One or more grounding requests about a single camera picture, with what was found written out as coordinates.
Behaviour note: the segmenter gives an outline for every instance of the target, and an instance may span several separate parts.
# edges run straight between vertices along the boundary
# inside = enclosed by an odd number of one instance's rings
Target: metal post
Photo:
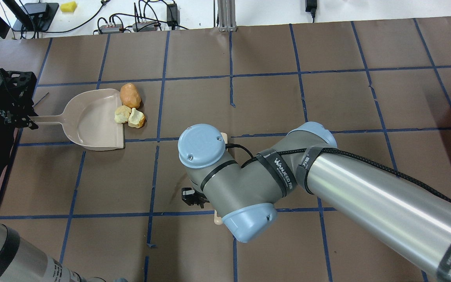
[[[235,0],[218,0],[218,30],[236,31]]]

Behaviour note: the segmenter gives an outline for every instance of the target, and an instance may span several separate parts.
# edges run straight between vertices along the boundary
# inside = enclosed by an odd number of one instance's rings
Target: electrical cable
[[[67,32],[71,32],[71,31],[73,31],[73,30],[77,30],[79,27],[82,27],[83,25],[85,25],[85,24],[87,24],[89,21],[91,21],[93,18],[95,18],[95,17],[100,13],[100,11],[102,10],[102,8],[103,8],[105,5],[107,5],[107,3],[108,3],[109,1],[110,1],[110,0],[102,0],[102,1],[100,1],[100,3],[102,3],[102,6],[100,6],[100,9],[98,9],[98,11],[97,11],[91,18],[89,18],[86,22],[84,22],[84,23],[78,25],[77,27],[71,28],[70,30],[66,30],[66,31],[42,31],[42,33],[43,33],[43,32],[45,32],[45,33],[67,33]]]
[[[101,16],[98,20],[97,20],[97,31],[99,32],[99,34],[102,34],[102,30],[100,29],[100,20],[104,20],[105,21],[105,25],[109,25],[109,23],[107,22],[106,18],[104,18],[103,16]]]
[[[254,157],[254,155],[253,155],[247,148],[245,148],[244,146],[242,146],[242,145],[240,145],[240,144],[227,143],[227,144],[225,145],[225,148],[226,148],[226,149],[229,149],[229,148],[240,148],[240,149],[243,149],[245,152],[247,152],[247,154],[248,154],[251,158]]]
[[[296,149],[296,150],[286,150],[286,151],[278,152],[278,154],[279,155],[300,154],[300,153],[306,152],[306,149],[307,148],[301,148],[301,149]],[[438,198],[440,198],[442,200],[445,200],[446,202],[451,203],[451,199],[448,196],[442,194],[441,192],[437,191],[436,189],[434,189],[433,187],[429,186],[428,184],[426,184],[424,182],[421,182],[420,180],[417,180],[417,179],[415,179],[415,178],[413,178],[413,177],[411,177],[409,175],[406,175],[406,174],[404,174],[402,172],[394,170],[393,168],[390,168],[390,167],[385,166],[383,164],[374,162],[371,159],[367,159],[365,157],[353,154],[351,152],[346,152],[346,151],[343,151],[343,150],[339,150],[337,148],[323,148],[320,151],[318,156],[320,156],[323,153],[334,154],[334,155],[343,155],[343,156],[346,156],[346,157],[350,157],[352,159],[356,159],[357,161],[363,162],[365,164],[369,164],[369,165],[371,165],[371,166],[373,166],[375,168],[378,168],[378,169],[383,170],[385,172],[391,173],[393,175],[396,175],[399,178],[402,178],[402,179],[404,179],[404,180],[406,180],[408,182],[411,182],[411,183],[423,188],[425,191],[428,191],[429,193],[435,195],[436,197],[438,197]],[[253,157],[252,159],[249,159],[243,165],[241,165],[241,168],[244,168],[245,166],[247,166],[247,165],[249,165],[249,164],[251,164],[251,163],[253,163],[255,161],[258,161],[258,159],[256,157]]]
[[[125,25],[123,24],[123,21],[122,21],[122,19],[121,19],[119,16],[113,16],[113,17],[112,17],[112,23],[113,23],[114,25],[116,25],[116,23],[114,22],[114,17],[116,17],[116,18],[119,19],[119,21],[121,22],[121,29],[124,29],[124,28],[125,28]]]
[[[140,9],[140,2],[144,2],[144,12],[142,13],[141,9]],[[147,2],[145,2],[144,0],[138,0],[138,14],[140,14],[141,18],[145,18],[145,8],[147,6],[149,6],[149,8],[152,10],[152,13],[154,13],[154,16],[156,17],[156,21],[159,23],[159,19],[158,19],[158,15],[156,14],[156,11],[152,8],[151,5],[149,5],[149,0]]]
[[[16,39],[15,31],[13,30],[13,28],[11,27],[11,24],[9,23],[8,16],[6,15],[6,11],[5,11],[5,8],[3,8],[3,4],[1,3],[1,0],[0,0],[0,6],[1,6],[1,9],[3,10],[3,13],[5,13],[5,18],[7,19],[7,22],[8,22],[8,25],[9,25],[9,29],[11,29],[11,33],[13,34],[13,38]]]
[[[25,13],[27,14],[27,16],[29,17],[29,20],[31,20],[32,23],[32,30],[34,32],[34,34],[32,35],[31,39],[36,38],[36,32],[38,32],[38,29],[36,28],[36,23],[34,23],[34,19],[32,19],[31,15],[29,14],[29,11],[27,11],[27,8],[25,7],[25,5],[22,3],[22,0],[18,0],[20,2],[20,5],[22,5],[23,10],[25,11]],[[22,30],[23,30],[23,23],[22,23],[22,28],[20,29],[20,39],[22,39]]]
[[[121,16],[131,16],[131,17],[135,17],[134,15],[132,15],[132,14],[125,14],[125,13],[115,13],[115,14],[119,14],[119,15],[121,15]],[[149,21],[155,21],[155,22],[160,22],[160,23],[165,23],[165,24],[168,24],[167,22],[164,22],[164,21],[158,21],[158,20],[155,20],[154,18],[147,18],[147,17],[145,17],[145,16],[140,16],[140,18],[145,18],[146,20],[149,20]],[[186,27],[183,27],[182,25],[175,25],[176,27],[182,27],[183,29],[185,29],[185,30],[188,30],[188,28],[186,28]]]

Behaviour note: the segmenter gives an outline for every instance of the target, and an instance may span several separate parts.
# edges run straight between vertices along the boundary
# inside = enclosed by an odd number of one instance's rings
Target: beige dustpan
[[[114,122],[114,111],[121,106],[119,91],[99,89],[72,98],[58,116],[31,116],[38,125],[61,124],[66,136],[88,150],[124,148],[123,125]]]

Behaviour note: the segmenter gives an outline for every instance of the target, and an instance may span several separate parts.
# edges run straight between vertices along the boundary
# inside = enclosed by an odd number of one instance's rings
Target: blue tape line
[[[189,77],[168,77],[166,80],[193,80],[193,79],[213,79],[213,78],[224,78],[229,75],[209,75],[209,76],[189,76]]]
[[[379,102],[377,100],[377,94],[375,93],[375,89],[372,86],[372,78],[370,76],[370,71],[368,70],[368,65],[366,64],[365,54],[363,53],[363,49],[361,48],[361,43],[360,43],[359,37],[358,37],[358,31],[356,31],[356,26],[354,26],[354,22],[351,22],[351,27],[352,27],[352,30],[354,32],[354,37],[356,37],[356,43],[358,44],[358,49],[359,49],[359,53],[361,55],[361,59],[363,61],[363,66],[365,66],[366,77],[368,78],[368,84],[369,84],[370,90],[372,91],[372,96],[373,96],[373,99],[374,99],[374,102],[375,102],[375,107],[377,109],[377,113],[379,115],[379,119],[381,120],[381,126],[382,126],[382,130],[384,132],[385,142],[387,144],[387,150],[389,150],[389,155],[391,157],[392,167],[395,170],[398,170],[398,167],[396,166],[396,160],[395,160],[394,154],[392,152],[392,147],[391,147],[391,142],[389,140],[389,135],[387,134],[387,129],[385,127],[384,118],[382,116],[381,106],[379,106]]]
[[[215,211],[188,211],[188,212],[155,212],[152,213],[153,216],[187,216],[187,215],[207,215],[214,214]]]
[[[272,73],[250,73],[250,74],[234,74],[233,77],[253,77],[253,76],[277,76],[277,75],[295,75],[299,72],[272,72]]]
[[[0,215],[0,219],[51,219],[51,218],[68,218],[67,214],[52,215]]]
[[[151,190],[151,204],[149,207],[149,223],[147,225],[147,244],[151,243],[152,217],[154,213],[154,198],[156,197],[156,179],[158,176],[158,158],[159,158],[159,146],[156,146],[156,154],[154,155],[154,170],[152,172],[152,190]]]
[[[281,209],[276,209],[276,211],[278,211],[278,212],[317,212],[317,211],[319,211],[319,208],[294,208],[294,209],[281,208]]]
[[[446,102],[449,104],[450,109],[451,109],[451,98],[448,95],[448,91],[446,91],[446,88],[445,88],[445,86],[443,84],[443,81],[442,81],[442,78],[440,76],[440,73],[438,72],[437,66],[435,65],[435,61],[433,60],[433,57],[431,56],[431,52],[429,52],[428,45],[426,43],[426,40],[424,40],[424,36],[422,35],[422,32],[420,31],[420,27],[419,27],[419,24],[417,22],[417,19],[414,18],[413,22],[415,23],[415,28],[417,28],[417,32],[419,33],[419,37],[420,37],[420,39],[422,41],[422,44],[424,45],[424,49],[426,50],[426,53],[428,54],[429,61],[431,62],[431,65],[433,66],[433,68],[435,70],[436,78],[438,79],[438,82],[440,83],[440,86],[441,86],[441,88],[443,90],[443,94],[444,94],[444,96],[446,98]]]
[[[297,75],[299,76],[299,87],[300,87],[300,96],[302,99],[302,109],[304,110],[304,119],[306,122],[308,122],[307,119],[307,108],[306,108],[306,97],[304,95],[304,85],[302,83],[302,74],[300,72],[300,62],[299,62],[299,52],[297,51],[297,43],[295,42],[295,35],[293,33],[293,26],[292,24],[288,24],[290,27],[290,34],[292,35],[292,43],[293,43],[293,50],[295,52],[295,61],[297,62]]]
[[[424,271],[421,271],[421,273],[422,273],[422,279],[424,280],[424,282],[429,282],[428,275]]]
[[[233,32],[229,32],[229,104],[236,108],[236,104],[234,104],[233,77]]]
[[[34,98],[34,95],[36,94],[36,89],[38,89],[38,87],[39,87],[39,82],[41,81],[41,75],[43,74],[43,70],[45,69],[46,59],[48,59],[48,54],[50,53],[50,49],[52,48],[52,42],[53,42],[53,38],[50,38],[50,41],[48,42],[48,48],[46,49],[45,57],[43,58],[43,63],[41,63],[41,69],[39,70],[38,78],[36,79],[36,87],[34,87],[34,93],[32,94],[33,98]]]
[[[144,282],[147,282],[148,270],[149,270],[149,256],[145,256],[145,261],[144,261]]]
[[[326,260],[326,271],[328,272],[328,281],[333,282],[332,277],[332,268],[330,266],[330,255],[328,253],[328,242],[326,239],[326,228],[325,228],[325,219],[323,216],[323,205],[321,204],[321,199],[318,197],[318,209],[320,216],[320,225],[321,225],[321,235],[323,237],[323,249],[325,251],[325,260]]]
[[[131,213],[73,214],[72,218],[113,218],[113,217],[143,217],[143,216],[149,216],[149,213],[131,212]]]
[[[233,277],[238,282],[238,240],[233,236]]]
[[[59,145],[72,145],[73,142],[44,142],[44,143],[20,143],[19,147],[29,147],[29,146],[59,146]]]
[[[90,82],[69,82],[69,83],[52,83],[52,84],[38,84],[37,87],[53,87],[53,86],[71,86],[71,85],[90,85],[97,84],[97,81]]]
[[[64,255],[66,253],[67,239],[69,237],[70,222],[72,221],[72,217],[74,214],[74,205],[76,204],[76,196],[78,195],[78,186],[79,186],[79,182],[81,180],[83,164],[85,163],[85,155],[86,155],[86,151],[83,151],[83,154],[81,155],[81,162],[79,164],[79,169],[78,169],[78,177],[76,178],[76,185],[74,187],[74,194],[72,196],[72,202],[70,203],[70,210],[69,210],[69,216],[67,219],[66,232],[64,234],[64,241],[62,243],[62,250],[60,252],[60,260],[59,260],[60,263],[64,262]]]
[[[105,58],[107,58],[107,50],[109,48],[109,41],[111,39],[111,34],[107,34],[107,41],[105,43],[104,57],[102,57],[102,65],[100,66],[99,79],[97,80],[97,88],[100,88],[100,81],[102,80],[102,73],[104,72]]]
[[[158,127],[156,138],[159,142],[161,136],[161,116],[163,114],[163,95],[164,95],[164,83],[166,80],[166,61],[168,60],[168,43],[170,42],[170,32],[166,33],[166,46],[164,48],[164,61],[163,61],[163,75],[161,76],[161,94],[159,96],[159,114],[158,114]]]

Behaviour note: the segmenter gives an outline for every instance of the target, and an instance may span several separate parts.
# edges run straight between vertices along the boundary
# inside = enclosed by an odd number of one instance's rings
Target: plug
[[[311,13],[313,22],[316,19],[316,9],[318,9],[318,0],[306,0],[306,12]]]

